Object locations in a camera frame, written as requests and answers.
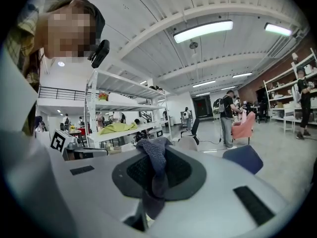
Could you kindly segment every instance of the pink armchair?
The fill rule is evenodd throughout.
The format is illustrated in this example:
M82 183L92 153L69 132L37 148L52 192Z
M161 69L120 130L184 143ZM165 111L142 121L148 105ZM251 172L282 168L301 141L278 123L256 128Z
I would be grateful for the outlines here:
M247 120L245 123L240 124L241 122L234 122L232 125L232 138L242 138L247 137L249 138L248 144L250 144L250 137L252 136L252 127L253 123L256 120L256 115L253 112L250 112L247 116Z

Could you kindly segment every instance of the jeans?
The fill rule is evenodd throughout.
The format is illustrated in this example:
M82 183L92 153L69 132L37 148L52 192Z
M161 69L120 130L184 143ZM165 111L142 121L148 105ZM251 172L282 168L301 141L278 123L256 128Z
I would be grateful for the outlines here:
M222 137L223 137L223 144L231 148L233 146L232 143L232 135L231 135L231 128L232 128L232 118L221 117L221 129L222 129Z
M186 121L186 125L187 125L187 130L190 130L191 129L190 126L192 125L192 120L190 118L188 118L188 119L185 119L185 121Z

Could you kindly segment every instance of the brick wall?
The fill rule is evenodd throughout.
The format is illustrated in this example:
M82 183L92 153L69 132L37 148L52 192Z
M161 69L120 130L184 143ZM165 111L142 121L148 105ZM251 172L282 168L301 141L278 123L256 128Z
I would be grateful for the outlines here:
M311 54L311 50L316 48L316 43L311 34L308 34L296 47L295 52L298 55L298 60L301 61L305 57ZM290 69L292 67L291 62L293 61L292 54L290 53L284 59L273 65L270 69L260 75L258 78L245 85L241 89L238 90L241 101L249 101L254 102L257 100L256 91L264 87L263 80L268 81L282 72ZM280 79L279 83L287 83L292 81L295 78L295 74L288 75L282 79ZM287 93L287 89L280 90L280 94L285 95Z

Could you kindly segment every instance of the railing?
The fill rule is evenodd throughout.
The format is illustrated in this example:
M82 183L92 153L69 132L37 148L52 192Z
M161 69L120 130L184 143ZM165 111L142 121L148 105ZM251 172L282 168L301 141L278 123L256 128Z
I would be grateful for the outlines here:
M152 116L151 114L147 114L146 112L144 111L139 111L139 116L144 118L145 120L147 120L148 122L152 122Z
M85 101L85 92L41 86L39 89L39 98Z

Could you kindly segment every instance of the backpack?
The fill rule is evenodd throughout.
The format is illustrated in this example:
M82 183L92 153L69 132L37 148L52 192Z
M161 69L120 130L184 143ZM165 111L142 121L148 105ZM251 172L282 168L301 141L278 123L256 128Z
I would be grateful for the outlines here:
M295 85L293 85L292 87L292 95L293 95L293 99L296 103L299 103L301 101L301 94L300 92L298 91L298 85L297 83Z
M184 118L184 119L188 119L188 118L189 118L188 112L185 111L185 112L183 113L183 118Z
M223 98L216 99L213 103L213 113L214 114L220 114L225 112Z

